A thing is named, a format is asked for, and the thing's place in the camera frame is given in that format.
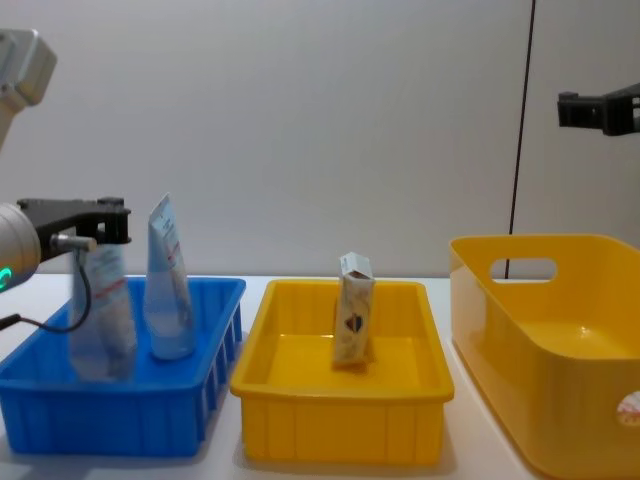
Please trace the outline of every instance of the yellow basket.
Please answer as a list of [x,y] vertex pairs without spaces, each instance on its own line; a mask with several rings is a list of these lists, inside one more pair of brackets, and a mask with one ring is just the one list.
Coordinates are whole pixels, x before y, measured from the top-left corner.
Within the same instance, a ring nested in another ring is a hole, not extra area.
[[[453,339],[524,457],[561,478],[640,477],[640,252],[591,235],[451,243]],[[500,283],[546,258],[548,282]]]
[[274,281],[231,380],[255,460],[433,464],[453,383],[425,289],[376,282],[372,361],[331,367],[336,281]]

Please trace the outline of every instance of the white wall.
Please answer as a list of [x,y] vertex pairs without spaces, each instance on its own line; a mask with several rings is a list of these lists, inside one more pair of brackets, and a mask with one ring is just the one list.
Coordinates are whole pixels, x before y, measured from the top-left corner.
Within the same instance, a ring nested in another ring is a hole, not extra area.
[[640,135],[559,128],[556,107],[563,91],[640,82],[639,22],[637,0],[538,0],[515,233],[604,233],[640,247]]
[[452,237],[508,229],[529,10],[3,0],[59,65],[14,122],[2,200],[124,196],[134,272],[170,190],[191,272],[334,274],[354,249],[447,274]]

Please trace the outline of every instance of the yellow plastic tray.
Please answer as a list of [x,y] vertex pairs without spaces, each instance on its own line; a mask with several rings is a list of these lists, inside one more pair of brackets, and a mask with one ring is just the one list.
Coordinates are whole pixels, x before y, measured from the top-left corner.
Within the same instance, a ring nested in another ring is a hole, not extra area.
[[247,456],[433,464],[453,383],[424,287],[376,282],[371,363],[331,367],[338,282],[274,281],[231,380]]

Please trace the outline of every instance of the plastic bottle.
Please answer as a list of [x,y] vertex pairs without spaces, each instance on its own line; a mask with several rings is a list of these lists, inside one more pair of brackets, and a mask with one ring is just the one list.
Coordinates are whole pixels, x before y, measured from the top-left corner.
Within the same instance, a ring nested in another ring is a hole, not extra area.
[[196,337],[191,297],[169,194],[149,217],[144,314],[154,356],[175,360],[194,351]]
[[[84,282],[74,262],[69,324],[84,312]],[[137,352],[135,324],[125,277],[122,248],[99,246],[86,254],[85,272],[92,291],[89,316],[69,333],[71,365],[84,381],[125,381],[133,376]]]

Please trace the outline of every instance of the blue plastic crate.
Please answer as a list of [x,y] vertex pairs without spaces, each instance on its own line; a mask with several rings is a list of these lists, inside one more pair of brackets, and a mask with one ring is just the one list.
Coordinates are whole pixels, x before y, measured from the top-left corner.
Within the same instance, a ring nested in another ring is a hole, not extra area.
[[[0,363],[0,402],[18,453],[192,456],[205,438],[242,340],[238,279],[189,279],[198,339],[193,355],[159,361],[144,325],[144,278],[129,279],[138,334],[130,383],[78,383],[69,338],[36,331]],[[51,325],[68,322],[65,305]]]

